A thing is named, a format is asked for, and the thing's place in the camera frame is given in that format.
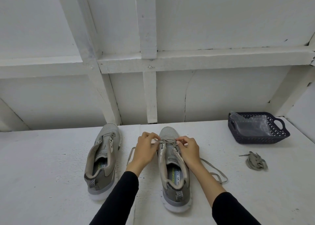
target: white tabletop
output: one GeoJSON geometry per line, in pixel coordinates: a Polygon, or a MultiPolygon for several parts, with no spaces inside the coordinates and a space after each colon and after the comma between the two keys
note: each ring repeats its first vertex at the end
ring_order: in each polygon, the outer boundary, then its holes
{"type": "MultiPolygon", "coordinates": [[[[117,176],[143,132],[164,126],[194,137],[200,156],[225,173],[224,185],[262,224],[315,224],[315,145],[285,120],[291,136],[277,144],[240,145],[227,121],[120,126],[123,143],[117,176]],[[268,171],[250,170],[246,157],[257,152],[268,171]]],[[[101,127],[0,133],[1,224],[89,224],[101,203],[89,199],[84,181],[87,154],[101,127]]],[[[192,209],[168,212],[160,201],[158,160],[139,177],[134,224],[215,224],[203,191],[191,174],[192,209]]]]}

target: hand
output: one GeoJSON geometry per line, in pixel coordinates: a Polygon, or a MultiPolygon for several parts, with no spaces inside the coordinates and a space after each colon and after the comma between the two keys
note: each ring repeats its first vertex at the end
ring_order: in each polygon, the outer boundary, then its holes
{"type": "Polygon", "coordinates": [[[126,171],[132,171],[137,177],[139,177],[141,171],[147,166],[148,163],[151,162],[159,147],[159,142],[151,145],[151,140],[154,138],[161,140],[161,138],[153,132],[143,132],[142,136],[138,137],[138,143],[135,148],[134,157],[127,165],[126,171]]]}
{"type": "Polygon", "coordinates": [[[194,138],[181,136],[176,139],[176,143],[180,148],[181,156],[186,165],[193,171],[196,166],[202,165],[199,157],[199,146],[194,138]]]}

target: basket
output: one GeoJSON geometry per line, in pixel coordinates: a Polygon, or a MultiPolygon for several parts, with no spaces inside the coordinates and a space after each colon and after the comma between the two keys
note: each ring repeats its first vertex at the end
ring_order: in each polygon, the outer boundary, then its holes
{"type": "Polygon", "coordinates": [[[283,122],[283,120],[274,117],[268,112],[237,112],[237,113],[245,118],[250,118],[252,116],[266,115],[270,131],[273,135],[273,136],[243,136],[237,130],[237,127],[235,126],[234,121],[231,119],[230,113],[229,113],[229,118],[228,118],[229,129],[234,139],[240,144],[274,144],[290,136],[290,132],[288,132],[288,130],[285,128],[285,123],[283,122]],[[280,129],[274,123],[275,120],[278,120],[281,122],[282,129],[280,129]]]}

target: shoe insole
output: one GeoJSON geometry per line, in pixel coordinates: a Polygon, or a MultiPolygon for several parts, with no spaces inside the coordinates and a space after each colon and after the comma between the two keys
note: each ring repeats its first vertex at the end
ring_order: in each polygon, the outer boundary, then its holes
{"type": "Polygon", "coordinates": [[[166,168],[167,178],[178,186],[180,181],[183,179],[183,172],[181,171],[180,167],[174,164],[168,164],[166,168]]]}
{"type": "Polygon", "coordinates": [[[99,158],[95,163],[94,163],[94,166],[93,166],[93,174],[92,175],[95,175],[95,173],[97,172],[97,170],[99,168],[102,168],[102,167],[106,167],[107,166],[107,158],[99,158]]]}

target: gray sneaker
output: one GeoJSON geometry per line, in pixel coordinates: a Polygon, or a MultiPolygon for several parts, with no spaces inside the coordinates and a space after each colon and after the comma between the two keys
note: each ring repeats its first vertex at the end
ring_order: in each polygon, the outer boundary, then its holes
{"type": "Polygon", "coordinates": [[[192,205],[189,169],[176,144],[175,139],[179,137],[176,130],[172,127],[164,127],[160,137],[161,143],[157,155],[163,185],[161,199],[167,210],[182,213],[192,205]]]}
{"type": "Polygon", "coordinates": [[[117,183],[115,164],[120,144],[118,127],[113,123],[106,124],[100,130],[85,166],[84,179],[91,199],[106,199],[117,183]]]}

